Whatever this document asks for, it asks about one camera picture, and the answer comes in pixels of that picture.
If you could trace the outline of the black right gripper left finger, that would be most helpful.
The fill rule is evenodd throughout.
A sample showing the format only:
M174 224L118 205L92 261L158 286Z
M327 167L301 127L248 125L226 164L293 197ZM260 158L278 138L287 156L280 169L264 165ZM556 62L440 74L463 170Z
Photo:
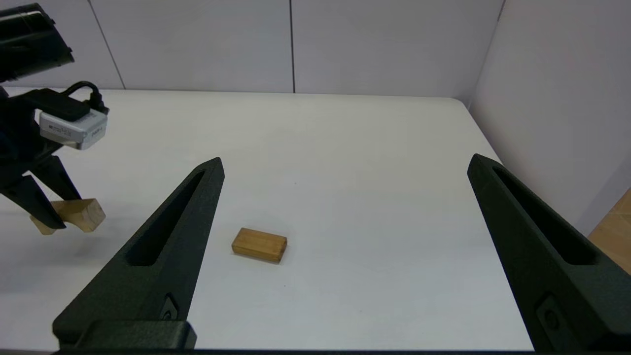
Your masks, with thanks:
M187 321L224 182L198 165L54 319L61 350L194 348Z

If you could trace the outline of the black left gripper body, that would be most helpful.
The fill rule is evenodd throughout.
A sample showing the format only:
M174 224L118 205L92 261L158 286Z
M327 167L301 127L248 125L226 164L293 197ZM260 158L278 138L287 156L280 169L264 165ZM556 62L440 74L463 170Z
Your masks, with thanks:
M1 186L15 182L61 144L40 135L35 111L65 114L65 95L54 90L31 90L20 95L1 91Z

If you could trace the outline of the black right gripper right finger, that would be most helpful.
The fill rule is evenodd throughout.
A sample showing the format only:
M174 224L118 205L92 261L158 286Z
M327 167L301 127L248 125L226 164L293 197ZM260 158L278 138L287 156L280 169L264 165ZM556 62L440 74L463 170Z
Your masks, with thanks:
M467 177L538 352L629 352L631 278L502 164Z

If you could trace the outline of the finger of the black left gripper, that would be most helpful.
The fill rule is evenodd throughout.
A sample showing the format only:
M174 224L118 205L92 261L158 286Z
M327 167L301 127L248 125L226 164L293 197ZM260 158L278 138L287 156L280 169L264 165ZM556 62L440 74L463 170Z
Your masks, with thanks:
M66 225L32 176L21 176L0 189L19 207L51 229L65 229Z
M59 157L48 156L33 166L30 171L63 200L82 199Z

